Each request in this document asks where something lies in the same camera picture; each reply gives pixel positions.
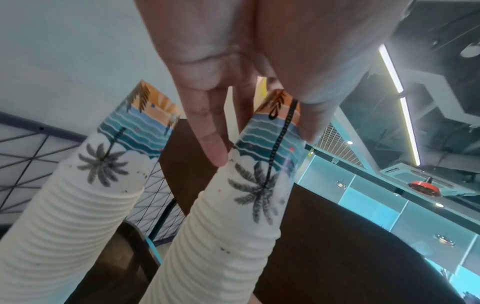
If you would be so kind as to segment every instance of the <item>table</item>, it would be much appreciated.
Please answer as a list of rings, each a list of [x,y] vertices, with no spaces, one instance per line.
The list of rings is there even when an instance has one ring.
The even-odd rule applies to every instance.
[[[185,214],[217,170],[185,120],[175,127],[160,165]],[[254,292],[263,304],[465,304],[396,236],[296,184],[280,229]]]

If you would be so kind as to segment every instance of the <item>ceiling grille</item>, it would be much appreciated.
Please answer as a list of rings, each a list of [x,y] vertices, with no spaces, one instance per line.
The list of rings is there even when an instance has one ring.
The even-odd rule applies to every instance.
[[[354,165],[361,168],[364,167],[362,162],[360,162],[355,153],[350,149],[350,145],[346,143],[332,124],[325,130],[316,146]]]

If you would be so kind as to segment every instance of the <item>light strip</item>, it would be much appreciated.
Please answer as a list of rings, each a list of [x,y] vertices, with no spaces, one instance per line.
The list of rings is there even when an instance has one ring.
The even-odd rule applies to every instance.
[[[381,58],[383,59],[386,69],[388,70],[388,73],[393,80],[393,84],[395,85],[396,90],[398,91],[398,93],[403,92],[404,87],[402,86],[399,75],[395,70],[394,64],[392,62],[392,59],[390,58],[387,48],[385,47],[385,45],[381,45],[378,50],[380,51]],[[400,98],[400,104],[403,111],[403,118],[405,119],[406,130],[408,131],[408,138],[410,139],[411,150],[413,152],[413,157],[415,158],[415,165],[420,166],[420,155],[417,147],[417,141],[415,140],[414,127],[412,125],[412,119],[410,118],[410,111],[407,104],[407,99],[405,97]]]

